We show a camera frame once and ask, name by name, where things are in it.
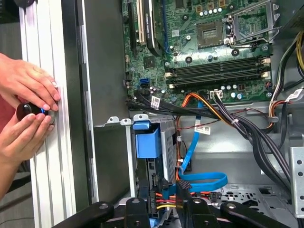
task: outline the round black knob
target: round black knob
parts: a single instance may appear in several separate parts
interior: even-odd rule
[[[21,121],[25,116],[27,116],[28,114],[39,114],[39,113],[43,113],[45,115],[48,115],[48,111],[43,110],[42,108],[38,108],[36,105],[32,104],[32,103],[22,103],[19,104],[16,110],[16,115],[19,121]]]

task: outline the green circuit board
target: green circuit board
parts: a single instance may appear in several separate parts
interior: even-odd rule
[[[123,25],[126,72],[128,72],[128,81],[126,83],[128,96],[134,98],[134,91],[141,89],[140,79],[149,79],[148,88],[144,90],[145,96],[154,95],[176,105],[180,105],[189,92],[196,92],[208,97],[210,91],[223,89],[222,100],[224,103],[234,103],[240,101],[268,101],[269,90],[266,84],[271,82],[271,74],[267,77],[254,80],[237,80],[235,82],[215,82],[205,85],[194,85],[186,88],[171,88],[170,82],[165,77],[166,72],[180,69],[183,67],[195,67],[201,65],[224,63],[232,60],[242,60],[255,57],[268,57],[271,55],[271,46],[268,44],[258,44],[255,48],[240,48],[237,56],[233,55],[234,49],[224,45],[226,37],[225,24],[223,19],[226,14],[231,12],[229,6],[233,5],[233,10],[241,9],[256,0],[182,0],[184,6],[177,9],[176,0],[165,0],[165,5],[161,5],[161,0],[157,2],[154,10],[156,15],[155,27],[160,27],[162,19],[163,32],[156,35],[161,40],[161,47],[171,47],[170,51],[163,52],[161,57],[155,57],[146,45],[137,42],[136,53],[131,47],[131,30],[128,23]],[[134,0],[132,8],[134,11],[134,28],[138,31],[137,3]],[[123,0],[123,15],[130,17],[127,9],[129,0]],[[246,15],[240,15],[238,18],[239,33],[241,36],[247,36],[267,28],[266,9],[260,7]]]

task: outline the white sticker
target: white sticker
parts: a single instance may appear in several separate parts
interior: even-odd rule
[[[286,102],[290,101],[291,99],[296,99],[301,94],[303,89],[297,89],[293,94],[290,94],[289,97],[285,100]]]
[[[194,128],[195,132],[198,132],[200,134],[207,134],[210,135],[211,134],[211,128],[208,126],[197,126]]]
[[[160,106],[161,99],[155,96],[152,96],[151,98],[151,108],[154,108],[158,110],[158,107]]]
[[[180,31],[179,30],[172,30],[171,34],[172,34],[172,37],[179,37],[180,36]]]

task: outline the red wire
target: red wire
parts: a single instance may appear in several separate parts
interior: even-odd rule
[[[156,202],[157,203],[163,203],[163,202],[165,202],[165,203],[175,203],[175,200],[158,199],[158,200],[156,200]]]

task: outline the red sleeve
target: red sleeve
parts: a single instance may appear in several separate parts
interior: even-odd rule
[[[15,109],[10,106],[0,95],[0,132],[2,132],[5,125],[10,121],[15,113]]]

